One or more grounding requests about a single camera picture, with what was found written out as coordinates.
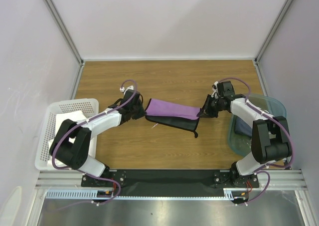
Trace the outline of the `dark blue towel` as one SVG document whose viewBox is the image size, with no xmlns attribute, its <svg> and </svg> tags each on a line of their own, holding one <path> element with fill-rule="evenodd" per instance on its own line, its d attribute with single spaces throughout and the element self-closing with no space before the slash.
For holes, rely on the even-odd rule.
<svg viewBox="0 0 319 226">
<path fill-rule="evenodd" d="M 234 132 L 239 135 L 252 137 L 252 128 L 239 117 L 235 120 Z"/>
</svg>

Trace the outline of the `purple towel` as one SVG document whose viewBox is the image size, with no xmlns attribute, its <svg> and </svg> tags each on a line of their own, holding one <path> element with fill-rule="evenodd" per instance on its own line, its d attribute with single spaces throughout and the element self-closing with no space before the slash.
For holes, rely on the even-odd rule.
<svg viewBox="0 0 319 226">
<path fill-rule="evenodd" d="M 145 118 L 153 123 L 192 132 L 198 137 L 196 131 L 200 112 L 199 107 L 191 107 L 172 102 L 151 98 L 145 109 Z"/>
</svg>

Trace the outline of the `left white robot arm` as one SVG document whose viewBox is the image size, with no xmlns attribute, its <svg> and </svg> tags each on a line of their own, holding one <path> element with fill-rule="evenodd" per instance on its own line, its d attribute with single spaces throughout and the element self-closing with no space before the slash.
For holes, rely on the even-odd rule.
<svg viewBox="0 0 319 226">
<path fill-rule="evenodd" d="M 89 155 L 90 141 L 111 128 L 144 115 L 140 92 L 126 89 L 123 98 L 118 99 L 105 111 L 78 122 L 64 120 L 49 149 L 53 167 L 78 170 L 92 177 L 97 185 L 105 186 L 110 180 L 109 167 Z"/>
</svg>

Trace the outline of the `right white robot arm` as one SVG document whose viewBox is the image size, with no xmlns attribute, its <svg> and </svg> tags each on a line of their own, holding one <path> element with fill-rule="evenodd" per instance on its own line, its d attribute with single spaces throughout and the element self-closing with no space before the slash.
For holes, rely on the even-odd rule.
<svg viewBox="0 0 319 226">
<path fill-rule="evenodd" d="M 216 81 L 212 89 L 197 116 L 216 118 L 219 112 L 228 111 L 252 129 L 251 152 L 232 164 L 227 183 L 241 187 L 266 166 L 277 167 L 277 161 L 293 158 L 294 144 L 285 117 L 258 108 L 248 94 L 235 93 L 230 77 Z"/>
</svg>

